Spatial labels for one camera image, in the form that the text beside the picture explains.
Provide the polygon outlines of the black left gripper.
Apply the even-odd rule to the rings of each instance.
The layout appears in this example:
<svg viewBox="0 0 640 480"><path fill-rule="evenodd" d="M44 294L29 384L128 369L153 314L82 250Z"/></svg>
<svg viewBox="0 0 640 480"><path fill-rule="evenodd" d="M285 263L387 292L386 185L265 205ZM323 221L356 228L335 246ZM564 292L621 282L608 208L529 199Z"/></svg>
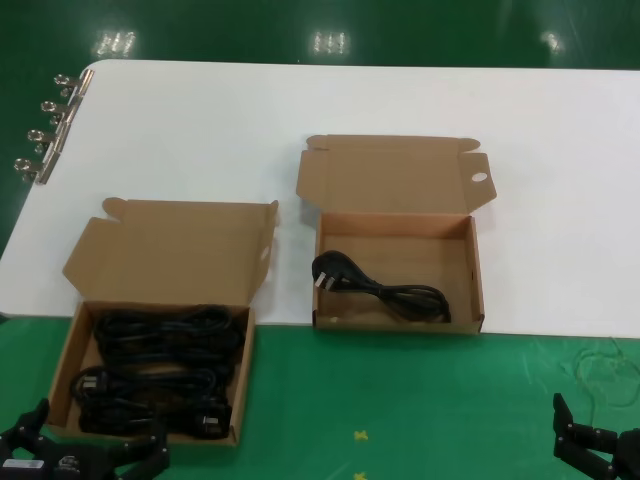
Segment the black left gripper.
<svg viewBox="0 0 640 480"><path fill-rule="evenodd" d="M41 437L48 415L49 400L43 398L1 433L2 479L155 479L170 466L166 426L148 409L108 408L103 434L127 440L107 450Z"/></svg>

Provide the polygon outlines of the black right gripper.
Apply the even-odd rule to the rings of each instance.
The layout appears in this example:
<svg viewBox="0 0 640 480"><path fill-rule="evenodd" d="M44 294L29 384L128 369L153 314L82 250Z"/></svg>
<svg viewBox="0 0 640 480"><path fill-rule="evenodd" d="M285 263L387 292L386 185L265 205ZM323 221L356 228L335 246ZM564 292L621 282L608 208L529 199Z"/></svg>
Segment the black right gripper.
<svg viewBox="0 0 640 480"><path fill-rule="evenodd" d="M640 430L618 434L575 423L563 396L553 396L554 456L585 475L639 480Z"/></svg>

